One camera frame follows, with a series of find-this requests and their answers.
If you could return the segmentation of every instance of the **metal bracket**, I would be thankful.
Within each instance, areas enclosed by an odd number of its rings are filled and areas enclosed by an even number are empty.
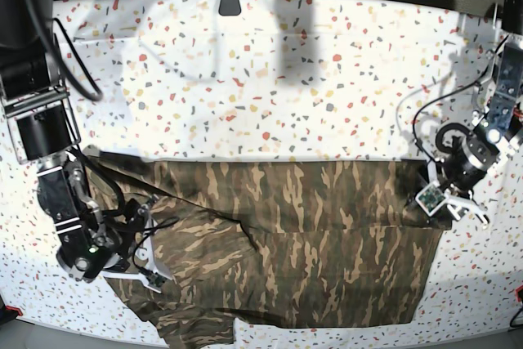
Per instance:
[[[158,225],[150,213],[152,203],[149,202],[147,204],[142,204],[138,210],[140,214],[147,216],[145,227],[149,228]],[[101,275],[105,278],[115,278],[118,280],[138,280],[153,292],[161,293],[163,283],[167,280],[172,281],[172,274],[163,262],[156,260],[154,257],[152,236],[142,244],[141,248],[136,252],[136,255],[142,261],[147,261],[145,269],[151,271],[151,274],[144,275],[142,273],[115,273],[112,271],[102,271]]]
[[[508,130],[514,105],[520,94],[523,78],[523,51],[510,42],[503,49],[503,59],[499,65],[496,90],[489,104],[486,115],[485,135],[490,143],[498,143]]]
[[[494,53],[492,50],[488,50],[486,52],[487,58],[489,59],[489,64],[487,65],[487,70],[485,71],[485,75],[483,75],[480,79],[477,80],[477,82],[472,87],[472,107],[475,112],[477,112],[477,115],[483,114],[485,112],[485,103],[483,105],[480,104],[480,91],[481,89],[485,89],[485,92],[489,90],[489,85],[494,84],[494,67],[496,63],[496,56],[497,54]]]
[[[478,204],[473,200],[449,195],[447,199],[447,209],[454,216],[456,221],[461,220],[465,214],[472,213],[481,221],[483,229],[489,227],[490,219],[487,217],[486,209],[478,206]]]
[[[6,101],[2,99],[2,106],[6,115],[7,129],[11,138],[11,143],[15,148],[16,159],[18,163],[25,164],[29,162],[27,153],[21,147],[21,134],[18,121],[34,115],[38,112],[49,110],[50,108],[61,105],[65,114],[65,121],[69,131],[70,145],[77,145],[81,141],[78,124],[74,117],[73,107],[69,101],[69,93],[64,87],[56,87],[47,92],[40,92],[26,97],[23,100]]]

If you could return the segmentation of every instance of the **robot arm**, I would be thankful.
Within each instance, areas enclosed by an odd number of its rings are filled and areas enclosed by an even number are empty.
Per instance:
[[[416,202],[429,217],[445,210],[455,220],[467,213],[475,214],[483,226],[489,218],[484,208],[473,200],[474,186],[487,174],[495,175],[523,144],[523,127],[517,102],[523,94],[523,0],[505,0],[503,30],[508,36],[494,53],[485,73],[475,83],[479,87],[495,86],[494,94],[484,108],[473,95],[472,125],[443,127],[436,136],[436,146],[448,156],[438,162],[427,156],[427,167],[420,173],[422,188]],[[442,148],[447,131],[458,129],[464,135],[455,138],[452,148]]]
[[[87,99],[103,96],[85,67],[95,93],[85,90],[61,59],[51,28],[52,0],[0,0],[0,9],[8,15],[0,20],[0,100],[17,159],[38,167],[38,202],[55,223],[61,242],[58,262],[76,280],[91,282],[101,271],[121,274],[136,251],[136,233],[152,227],[150,210],[157,199],[126,204],[116,183],[74,147],[80,135],[64,79]],[[65,29],[55,22],[79,60]],[[85,167],[114,190],[116,210],[102,211],[91,198]],[[152,248],[150,239],[144,245]],[[143,259],[148,263],[138,267],[137,279],[159,291],[171,279],[168,271],[153,253]]]

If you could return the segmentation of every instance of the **table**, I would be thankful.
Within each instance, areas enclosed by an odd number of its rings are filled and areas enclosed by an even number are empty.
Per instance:
[[[491,21],[396,2],[240,0],[236,17],[219,16],[219,2],[55,3],[105,93],[100,103],[72,93],[83,146],[145,159],[422,159],[411,135],[414,113],[473,81],[499,40]],[[441,123],[467,122],[471,110],[470,92],[434,105],[419,133],[429,141]],[[0,128],[7,304],[34,323],[161,345],[102,278],[76,283],[57,266],[58,240],[35,198],[35,168],[18,165],[5,119]],[[493,221],[488,230],[464,219],[443,235],[413,323],[296,332],[238,322],[237,344],[392,347],[505,329],[523,280],[521,164],[519,154],[476,188]]]

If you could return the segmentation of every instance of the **speckled white tablecloth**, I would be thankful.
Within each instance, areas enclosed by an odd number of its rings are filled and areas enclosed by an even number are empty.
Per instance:
[[[471,82],[493,47],[491,23],[377,0],[73,0],[54,13],[105,93],[73,92],[83,145],[149,159],[421,158],[410,122],[424,102]],[[67,46],[62,53],[80,76]],[[469,94],[431,107],[420,132],[467,121]],[[51,218],[0,122],[0,291],[27,320],[161,344],[102,279],[75,283],[57,266]],[[384,347],[507,327],[521,269],[521,154],[477,199],[493,225],[446,232],[413,323],[372,329],[279,330],[236,325],[237,347]]]

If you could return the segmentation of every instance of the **camouflage fabric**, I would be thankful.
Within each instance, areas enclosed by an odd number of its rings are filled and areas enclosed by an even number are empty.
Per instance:
[[[170,347],[232,343],[235,317],[281,328],[409,323],[445,229],[404,208],[416,163],[96,161],[126,198],[161,195],[158,221],[181,218],[154,237],[174,278],[161,294],[108,280]]]

